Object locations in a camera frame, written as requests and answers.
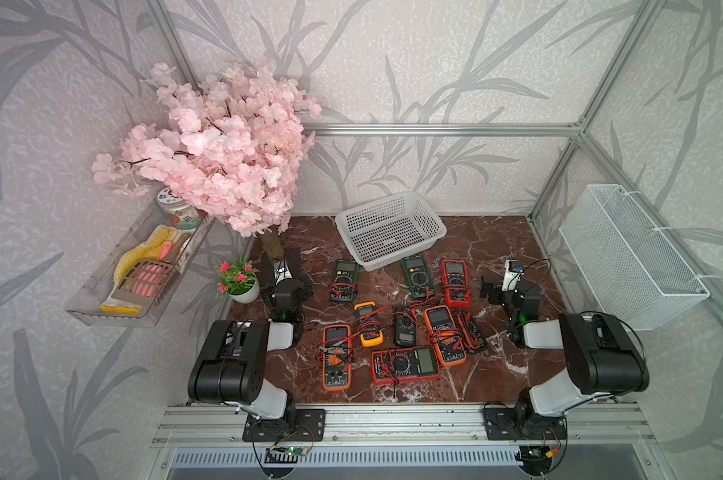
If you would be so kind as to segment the green multimeter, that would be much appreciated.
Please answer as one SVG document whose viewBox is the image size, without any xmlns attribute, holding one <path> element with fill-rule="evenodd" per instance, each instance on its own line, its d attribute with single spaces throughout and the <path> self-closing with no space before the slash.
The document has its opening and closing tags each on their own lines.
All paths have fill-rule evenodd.
<svg viewBox="0 0 723 480">
<path fill-rule="evenodd" d="M 337 260 L 334 277 L 329 284 L 326 298 L 335 303 L 352 303 L 357 296 L 359 265 L 353 260 Z"/>
<path fill-rule="evenodd" d="M 401 259 L 401 267 L 413 300 L 429 300 L 435 295 L 431 270 L 429 270 L 425 256 L 419 254 L 405 257 Z"/>
</svg>

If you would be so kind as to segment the white perforated plastic basket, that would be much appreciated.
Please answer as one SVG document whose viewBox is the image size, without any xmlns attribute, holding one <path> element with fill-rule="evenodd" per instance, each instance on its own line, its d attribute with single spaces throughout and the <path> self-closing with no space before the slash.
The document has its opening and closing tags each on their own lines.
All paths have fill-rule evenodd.
<svg viewBox="0 0 723 480">
<path fill-rule="evenodd" d="M 348 252 L 367 271 L 419 254 L 447 235 L 429 202 L 412 191 L 343 211 L 334 222 Z"/>
</svg>

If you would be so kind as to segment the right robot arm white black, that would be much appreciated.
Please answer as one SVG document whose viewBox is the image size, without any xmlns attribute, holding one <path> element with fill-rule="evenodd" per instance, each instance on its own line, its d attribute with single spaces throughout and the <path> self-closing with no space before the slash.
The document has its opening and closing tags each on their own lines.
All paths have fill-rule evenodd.
<svg viewBox="0 0 723 480">
<path fill-rule="evenodd" d="M 587 403 L 647 390 L 649 366 L 631 326 L 600 311 L 540 318 L 543 290 L 523 278 L 525 270 L 515 261 L 505 262 L 503 281 L 481 281 L 481 297 L 503 308 L 505 330 L 515 347 L 561 351 L 565 367 L 519 393 L 511 414 L 517 428 L 561 421 Z"/>
</svg>

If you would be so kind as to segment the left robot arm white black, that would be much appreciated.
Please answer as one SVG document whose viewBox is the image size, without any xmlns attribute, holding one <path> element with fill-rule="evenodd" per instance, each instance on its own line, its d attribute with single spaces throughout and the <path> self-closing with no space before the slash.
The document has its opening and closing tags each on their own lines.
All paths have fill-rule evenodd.
<svg viewBox="0 0 723 480">
<path fill-rule="evenodd" d="M 293 396 L 265 378 L 267 353 L 297 346 L 304 331 L 302 304 L 313 296 L 302 270 L 301 252 L 285 258 L 261 256 L 261 268 L 247 259 L 217 264 L 218 292 L 260 299 L 264 321 L 216 320 L 211 325 L 187 382 L 190 400 L 238 407 L 262 426 L 295 426 Z"/>
</svg>

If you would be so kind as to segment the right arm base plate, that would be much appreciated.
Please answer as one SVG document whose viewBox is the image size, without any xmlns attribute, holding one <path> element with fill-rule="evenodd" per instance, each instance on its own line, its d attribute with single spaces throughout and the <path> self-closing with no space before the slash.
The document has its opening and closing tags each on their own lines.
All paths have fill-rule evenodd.
<svg viewBox="0 0 723 480">
<path fill-rule="evenodd" d="M 527 404 L 513 407 L 485 404 L 481 414 L 488 440 L 567 440 L 565 418 L 541 416 L 533 412 Z"/>
</svg>

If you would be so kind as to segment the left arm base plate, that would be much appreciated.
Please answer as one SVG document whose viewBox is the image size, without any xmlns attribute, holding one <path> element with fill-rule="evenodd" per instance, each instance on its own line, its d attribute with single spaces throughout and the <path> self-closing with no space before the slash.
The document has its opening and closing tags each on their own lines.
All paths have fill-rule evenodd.
<svg viewBox="0 0 723 480">
<path fill-rule="evenodd" d="M 244 442 L 321 441 L 326 426 L 325 409 L 297 408 L 279 419 L 256 419 L 249 414 Z"/>
</svg>

